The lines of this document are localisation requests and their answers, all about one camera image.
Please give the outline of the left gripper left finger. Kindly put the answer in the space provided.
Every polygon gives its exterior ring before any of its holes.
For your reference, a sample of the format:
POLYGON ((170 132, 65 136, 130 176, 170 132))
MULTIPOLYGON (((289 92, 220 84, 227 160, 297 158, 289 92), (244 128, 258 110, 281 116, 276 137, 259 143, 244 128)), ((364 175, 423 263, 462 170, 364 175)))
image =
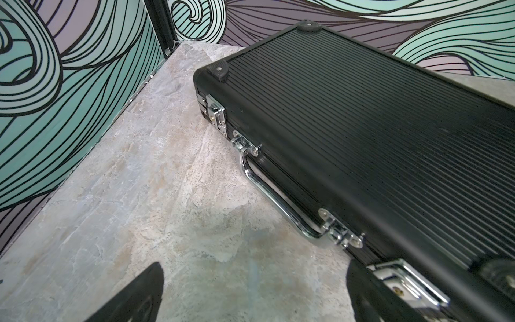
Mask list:
POLYGON ((86 321, 154 322, 163 291, 164 270, 159 262, 154 262, 86 321))

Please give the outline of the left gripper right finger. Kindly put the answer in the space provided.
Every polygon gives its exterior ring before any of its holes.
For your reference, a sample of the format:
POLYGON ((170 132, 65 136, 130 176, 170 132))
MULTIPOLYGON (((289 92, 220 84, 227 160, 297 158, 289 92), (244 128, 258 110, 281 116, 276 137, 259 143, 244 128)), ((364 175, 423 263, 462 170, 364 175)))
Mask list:
POLYGON ((346 283, 356 321, 425 320, 357 260, 350 261, 346 283))

